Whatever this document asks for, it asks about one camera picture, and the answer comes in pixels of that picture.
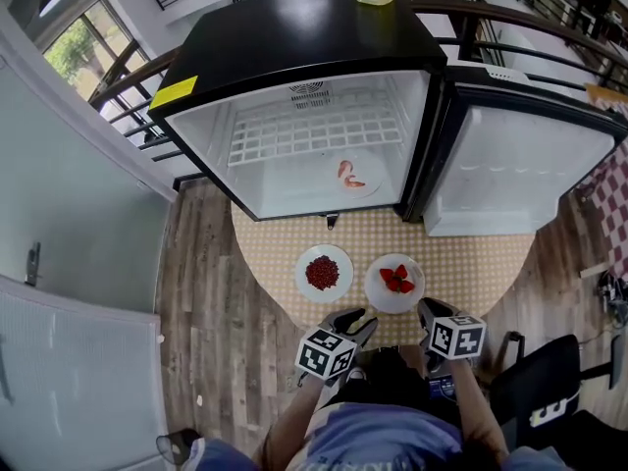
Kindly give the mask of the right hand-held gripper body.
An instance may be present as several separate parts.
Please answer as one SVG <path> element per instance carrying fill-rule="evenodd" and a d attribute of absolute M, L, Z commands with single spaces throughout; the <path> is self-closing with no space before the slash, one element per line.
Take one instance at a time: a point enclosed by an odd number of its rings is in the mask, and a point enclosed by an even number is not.
<path fill-rule="evenodd" d="M 471 315 L 435 317 L 427 328 L 427 370 L 438 374 L 443 363 L 482 354 L 486 323 Z"/>

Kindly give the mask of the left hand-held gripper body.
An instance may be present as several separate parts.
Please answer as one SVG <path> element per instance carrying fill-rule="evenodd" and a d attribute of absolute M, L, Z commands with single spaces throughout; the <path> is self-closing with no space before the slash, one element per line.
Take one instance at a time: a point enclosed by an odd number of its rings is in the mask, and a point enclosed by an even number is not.
<path fill-rule="evenodd" d="M 358 344 L 321 327 L 301 338 L 294 366 L 322 381 L 334 381 L 350 370 Z"/>

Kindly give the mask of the white round plate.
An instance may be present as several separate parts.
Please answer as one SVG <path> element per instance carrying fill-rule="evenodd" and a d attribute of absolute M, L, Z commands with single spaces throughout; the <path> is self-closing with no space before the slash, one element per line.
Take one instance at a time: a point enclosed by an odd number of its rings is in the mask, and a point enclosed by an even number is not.
<path fill-rule="evenodd" d="M 411 293 L 401 294 L 388 290 L 380 277 L 380 269 L 394 270 L 399 264 L 406 267 L 409 280 L 415 285 Z M 402 314 L 410 311 L 423 296 L 425 286 L 425 276 L 419 264 L 401 253 L 389 253 L 379 257 L 367 269 L 364 276 L 364 291 L 368 302 L 377 310 L 388 314 Z"/>
<path fill-rule="evenodd" d="M 339 267 L 340 276 L 337 285 L 325 290 L 317 290 L 307 283 L 305 269 L 315 258 L 327 255 Z M 339 247 L 331 244 L 319 244 L 305 250 L 294 265 L 294 280 L 299 292 L 309 301 L 317 304 L 333 303 L 349 291 L 353 282 L 353 265 L 349 256 Z"/>
<path fill-rule="evenodd" d="M 351 161 L 354 167 L 353 174 L 358 181 L 366 183 L 361 188 L 346 188 L 344 179 L 338 178 L 339 164 L 342 160 Z M 326 171 L 331 178 L 335 191 L 353 198 L 362 199 L 375 193 L 386 177 L 382 160 L 372 151 L 358 148 L 334 153 L 328 160 Z"/>

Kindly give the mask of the red strawberries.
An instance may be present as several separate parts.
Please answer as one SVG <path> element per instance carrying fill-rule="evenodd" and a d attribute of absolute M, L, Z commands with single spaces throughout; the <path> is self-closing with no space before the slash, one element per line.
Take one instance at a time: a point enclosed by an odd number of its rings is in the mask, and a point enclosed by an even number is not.
<path fill-rule="evenodd" d="M 415 285 L 409 280 L 408 271 L 403 264 L 399 264 L 394 270 L 382 268 L 379 273 L 387 289 L 392 292 L 408 294 L 415 289 Z"/>

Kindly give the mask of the black mini fridge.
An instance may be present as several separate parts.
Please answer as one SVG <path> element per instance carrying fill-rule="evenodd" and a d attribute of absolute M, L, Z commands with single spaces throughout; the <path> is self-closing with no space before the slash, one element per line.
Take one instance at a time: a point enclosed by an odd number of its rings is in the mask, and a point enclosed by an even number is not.
<path fill-rule="evenodd" d="M 460 18 L 397 0 L 247 0 L 199 20 L 149 116 L 255 221 L 390 207 L 430 236 L 531 234 L 628 138 L 628 119 L 573 98 L 564 80 L 491 78 L 481 49 L 463 60 L 436 40 L 461 32 Z M 392 109 L 403 142 L 227 165 L 241 111 L 358 105 Z M 386 177 L 353 199 L 326 169 L 358 148 Z"/>

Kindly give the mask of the person's right forearm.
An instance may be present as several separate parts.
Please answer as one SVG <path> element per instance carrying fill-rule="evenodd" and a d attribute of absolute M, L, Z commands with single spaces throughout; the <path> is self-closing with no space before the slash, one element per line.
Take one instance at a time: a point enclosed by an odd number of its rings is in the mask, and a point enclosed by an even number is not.
<path fill-rule="evenodd" d="M 449 362 L 466 444 L 477 443 L 498 465 L 509 456 L 504 434 L 470 366 L 465 360 Z"/>

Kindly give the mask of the person's left forearm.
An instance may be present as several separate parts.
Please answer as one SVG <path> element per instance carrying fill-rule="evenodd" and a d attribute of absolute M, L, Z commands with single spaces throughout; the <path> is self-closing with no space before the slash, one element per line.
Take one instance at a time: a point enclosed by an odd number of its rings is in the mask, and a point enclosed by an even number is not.
<path fill-rule="evenodd" d="M 288 408 L 269 429 L 252 461 L 264 471 L 285 471 L 303 446 L 324 382 L 307 376 Z"/>

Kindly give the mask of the person's black trousers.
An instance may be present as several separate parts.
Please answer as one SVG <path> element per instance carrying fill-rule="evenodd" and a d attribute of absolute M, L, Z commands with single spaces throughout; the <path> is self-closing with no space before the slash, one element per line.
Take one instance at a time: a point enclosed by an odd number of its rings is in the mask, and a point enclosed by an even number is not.
<path fill-rule="evenodd" d="M 366 352 L 357 364 L 364 379 L 347 379 L 329 401 L 389 404 L 429 412 L 438 417 L 458 415 L 457 403 L 431 397 L 425 378 L 424 353 L 416 345 L 382 347 Z"/>

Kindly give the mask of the black device blue screen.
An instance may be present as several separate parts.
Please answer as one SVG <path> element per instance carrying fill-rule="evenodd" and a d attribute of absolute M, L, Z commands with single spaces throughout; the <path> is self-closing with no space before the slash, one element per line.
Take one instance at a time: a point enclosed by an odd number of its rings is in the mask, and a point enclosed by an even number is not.
<path fill-rule="evenodd" d="M 428 378 L 430 399 L 445 399 L 456 402 L 455 386 L 450 374 Z"/>

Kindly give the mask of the black office chair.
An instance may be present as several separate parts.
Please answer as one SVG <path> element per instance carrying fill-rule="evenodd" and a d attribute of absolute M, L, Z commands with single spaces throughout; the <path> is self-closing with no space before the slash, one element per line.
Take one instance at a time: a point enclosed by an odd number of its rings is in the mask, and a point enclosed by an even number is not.
<path fill-rule="evenodd" d="M 515 363 L 497 375 L 489 401 L 509 450 L 553 448 L 576 471 L 628 471 L 628 430 L 615 429 L 578 407 L 582 383 L 599 377 L 613 389 L 622 372 L 625 335 L 615 335 L 610 360 L 583 370 L 580 344 L 567 335 L 525 353 L 517 332 L 504 342 L 518 344 Z"/>

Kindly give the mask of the person's blue shirt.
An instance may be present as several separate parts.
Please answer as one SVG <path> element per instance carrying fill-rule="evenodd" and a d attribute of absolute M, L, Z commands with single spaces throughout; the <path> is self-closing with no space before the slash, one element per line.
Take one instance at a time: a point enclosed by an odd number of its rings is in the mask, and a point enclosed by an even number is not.
<path fill-rule="evenodd" d="M 523 446 L 503 463 L 455 426 L 396 405 L 343 402 L 314 413 L 286 471 L 572 471 L 549 447 Z"/>

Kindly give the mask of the black doorstop cup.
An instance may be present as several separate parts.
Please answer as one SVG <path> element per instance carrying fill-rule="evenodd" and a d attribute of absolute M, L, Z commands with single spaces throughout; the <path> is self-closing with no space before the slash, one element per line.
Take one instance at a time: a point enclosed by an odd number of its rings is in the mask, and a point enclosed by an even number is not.
<path fill-rule="evenodd" d="M 185 428 L 156 438 L 156 447 L 169 463 L 181 466 L 188 461 L 193 443 L 201 438 L 194 429 Z"/>

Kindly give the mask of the white perforated plastic chair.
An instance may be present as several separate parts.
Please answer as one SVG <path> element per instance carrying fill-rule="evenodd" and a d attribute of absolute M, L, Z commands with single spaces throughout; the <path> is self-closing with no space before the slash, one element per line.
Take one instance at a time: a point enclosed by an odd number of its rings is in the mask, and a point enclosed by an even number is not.
<path fill-rule="evenodd" d="M 519 84 L 528 85 L 528 86 L 531 85 L 531 82 L 528 79 L 528 77 L 522 72 L 518 72 L 515 70 L 511 70 L 508 68 L 499 67 L 495 65 L 485 65 L 484 68 L 492 79 L 509 81 L 509 82 L 519 83 Z"/>

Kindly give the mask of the wooden table white legs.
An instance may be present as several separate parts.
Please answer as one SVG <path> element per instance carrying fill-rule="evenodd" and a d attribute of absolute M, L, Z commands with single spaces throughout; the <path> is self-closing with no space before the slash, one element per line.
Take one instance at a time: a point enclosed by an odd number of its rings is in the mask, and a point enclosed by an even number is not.
<path fill-rule="evenodd" d="M 590 104 L 601 110 L 612 110 L 628 119 L 628 95 L 592 83 L 585 83 L 585 91 Z"/>

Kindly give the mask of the window with black frame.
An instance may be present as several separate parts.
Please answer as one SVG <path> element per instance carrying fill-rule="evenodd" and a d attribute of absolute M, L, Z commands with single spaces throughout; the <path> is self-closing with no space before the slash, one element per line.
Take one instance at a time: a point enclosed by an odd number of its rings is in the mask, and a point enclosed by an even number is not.
<path fill-rule="evenodd" d="M 98 0 L 80 14 L 43 57 L 86 101 L 148 62 L 109 0 Z"/>

